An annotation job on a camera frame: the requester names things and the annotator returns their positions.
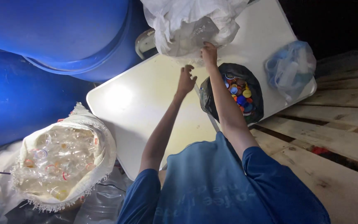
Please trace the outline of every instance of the white bag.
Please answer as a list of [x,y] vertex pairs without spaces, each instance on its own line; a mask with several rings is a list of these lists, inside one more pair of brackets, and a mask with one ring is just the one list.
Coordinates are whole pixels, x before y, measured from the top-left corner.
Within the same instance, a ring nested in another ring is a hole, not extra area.
[[[22,168],[23,162],[26,159],[30,150],[36,147],[37,140],[45,132],[53,129],[54,127],[71,127],[75,129],[90,130],[93,135],[97,136],[98,143],[96,151],[93,153],[95,158],[95,168],[89,171],[70,191],[67,198],[60,201],[51,195],[34,195],[23,192],[19,188],[18,175],[16,170]],[[109,173],[112,172],[115,162],[116,145],[115,141],[107,129],[107,127],[91,114],[81,103],[77,103],[74,110],[71,112],[68,118],[61,122],[49,125],[48,127],[38,130],[31,135],[27,136],[23,140],[22,147],[20,149],[20,156],[18,163],[13,167],[13,187],[23,198],[28,199],[31,204],[35,205],[35,208],[39,210],[47,211],[59,211],[64,209],[65,206],[74,204],[79,197],[90,194],[91,188],[99,183],[102,179],[106,179]]]
[[179,63],[198,63],[203,42],[223,46],[233,41],[240,26],[235,18],[249,0],[142,0],[149,26],[156,30],[160,54]]

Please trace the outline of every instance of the yellow bottle cap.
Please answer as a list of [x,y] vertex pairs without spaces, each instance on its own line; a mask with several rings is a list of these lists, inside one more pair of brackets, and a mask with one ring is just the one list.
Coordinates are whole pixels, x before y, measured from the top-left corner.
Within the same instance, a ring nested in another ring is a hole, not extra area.
[[246,98],[251,97],[251,90],[249,90],[249,89],[244,90],[243,96],[245,96]]

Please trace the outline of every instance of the hand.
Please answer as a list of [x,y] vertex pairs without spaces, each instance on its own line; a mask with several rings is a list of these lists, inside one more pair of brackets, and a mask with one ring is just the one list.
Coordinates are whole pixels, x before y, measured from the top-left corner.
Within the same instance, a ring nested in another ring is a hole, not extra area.
[[191,90],[194,88],[194,84],[196,83],[197,76],[191,79],[191,70],[194,69],[191,65],[185,65],[184,68],[180,70],[180,78],[178,84],[177,93],[185,97]]
[[216,47],[211,44],[210,42],[204,42],[205,47],[201,49],[201,57],[205,62],[205,66],[208,67],[215,67],[216,61],[218,59],[218,54],[216,52]]

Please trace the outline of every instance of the person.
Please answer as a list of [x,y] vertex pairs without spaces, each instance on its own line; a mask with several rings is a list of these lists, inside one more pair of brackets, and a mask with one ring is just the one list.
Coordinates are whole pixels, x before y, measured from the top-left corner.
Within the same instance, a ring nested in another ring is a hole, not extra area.
[[215,141],[195,142],[168,156],[161,188],[160,163],[180,105],[197,79],[191,79],[194,67],[186,65],[171,105],[146,143],[117,223],[330,223],[308,187],[261,150],[222,80],[216,47],[204,44],[202,59],[222,132]]

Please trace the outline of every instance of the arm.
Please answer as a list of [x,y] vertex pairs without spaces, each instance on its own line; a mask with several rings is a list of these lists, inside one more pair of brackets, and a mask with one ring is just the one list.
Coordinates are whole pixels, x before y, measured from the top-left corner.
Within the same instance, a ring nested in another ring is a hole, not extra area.
[[212,92],[214,94],[222,132],[232,144],[237,155],[242,159],[244,150],[251,146],[259,147],[259,145],[249,131],[240,108],[231,97],[230,92],[223,82],[216,64],[216,47],[208,42],[204,42],[204,44],[205,47],[201,50],[202,59],[205,62],[211,79]]
[[139,173],[145,169],[159,170],[180,105],[185,96],[193,90],[197,80],[197,77],[194,77],[194,79],[190,78],[192,69],[194,69],[194,67],[191,65],[186,65],[184,68],[181,68],[178,89],[171,105],[168,107],[156,129],[154,129],[149,140],[147,140],[140,162]]

